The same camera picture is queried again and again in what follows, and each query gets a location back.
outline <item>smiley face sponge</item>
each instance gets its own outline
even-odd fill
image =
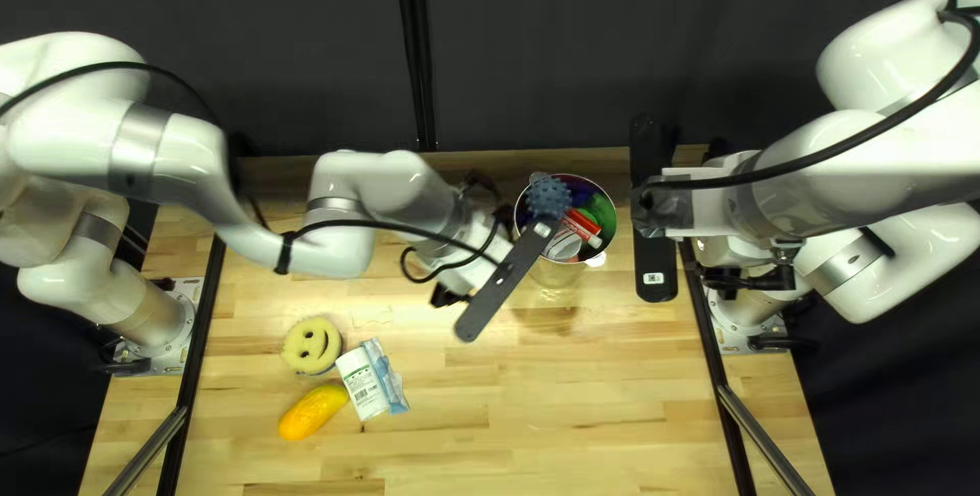
[[[342,349],[337,328],[326,318],[315,316],[289,329],[279,356],[298,374],[315,376],[331,369]]]

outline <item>dark backdrop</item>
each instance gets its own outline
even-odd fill
[[[687,142],[763,146],[830,109],[814,77],[820,50],[894,1],[428,0],[440,149],[623,145],[640,112],[677,123]],[[121,39],[197,86],[263,155],[415,147],[399,0],[4,5],[0,42],[59,30]],[[197,113],[156,84],[151,104]],[[799,365],[839,493],[974,491],[967,444],[980,433],[980,396],[967,383],[980,358],[976,268],[965,271],[867,327],[818,312],[801,320],[825,343]],[[23,334],[3,342],[19,360],[0,406],[0,491],[18,493],[18,474],[56,464],[64,478],[31,475],[32,492],[70,493],[104,378],[87,369],[97,357],[86,328],[18,299],[13,275],[0,271],[0,317]],[[43,362],[39,345],[54,349]],[[29,404],[57,402],[50,395],[72,413]]]

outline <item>yellow corn toy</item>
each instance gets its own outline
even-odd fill
[[[321,385],[307,393],[279,420],[279,436],[301,440],[321,428],[328,419],[347,404],[347,389],[338,385]]]

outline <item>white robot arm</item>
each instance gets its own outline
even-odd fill
[[[0,103],[59,73],[103,62],[142,60],[123,43],[86,33],[0,46]],[[68,78],[0,119],[0,261],[21,268],[18,287],[26,296],[105,325],[144,351],[174,346],[167,343],[181,336],[183,324],[174,303],[112,259],[129,214],[119,196],[185,206],[210,221],[232,250],[280,274],[363,273],[374,252],[373,227],[323,227],[286,240],[256,225],[232,192],[222,131],[142,105],[147,77],[120,69]],[[317,161],[304,227],[352,220],[410,229],[398,233],[429,270],[485,247],[481,258],[438,272],[458,295],[482,287],[510,249],[491,215],[411,152],[342,151]]]
[[[958,0],[958,14],[980,0]],[[705,275],[720,326],[761,331],[766,318],[816,289],[862,323],[938,279],[980,246],[980,215],[962,202],[980,195],[980,85],[970,24],[947,22],[950,0],[904,0],[839,35],[817,78],[839,110],[761,152],[703,167],[665,168],[634,209],[641,229],[692,237],[700,264],[739,268],[734,299]],[[954,67],[962,73],[949,79]],[[938,83],[949,88],[921,101]],[[907,110],[913,105],[916,110]],[[886,119],[902,119],[834,157],[750,184],[715,183],[794,162]],[[704,180],[658,186],[662,180]],[[790,287],[753,287],[777,265]]]

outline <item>wooden table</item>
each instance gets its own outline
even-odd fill
[[[629,227],[625,148],[424,155],[450,182],[470,168],[509,199],[533,170],[590,177]],[[273,229],[299,227],[315,158],[244,160],[247,187]],[[162,208],[143,272],[202,276],[211,228]],[[403,249],[379,232],[364,277],[279,277],[229,251],[190,422],[179,494],[734,494],[716,402],[681,282],[651,305],[633,288],[632,242],[620,229],[606,264],[579,286],[525,279],[472,344],[452,325],[461,305],[429,307],[432,284],[402,277]],[[297,399],[336,373],[299,377],[277,352],[299,319],[325,314],[348,347],[377,336],[405,379],[408,414],[362,425],[345,407],[299,442],[276,434]],[[832,489],[789,355],[725,359],[744,399],[817,494]],[[114,378],[82,481],[99,494],[173,408],[178,377]],[[761,494],[784,494],[754,452]],[[162,460],[133,494],[155,494]]]

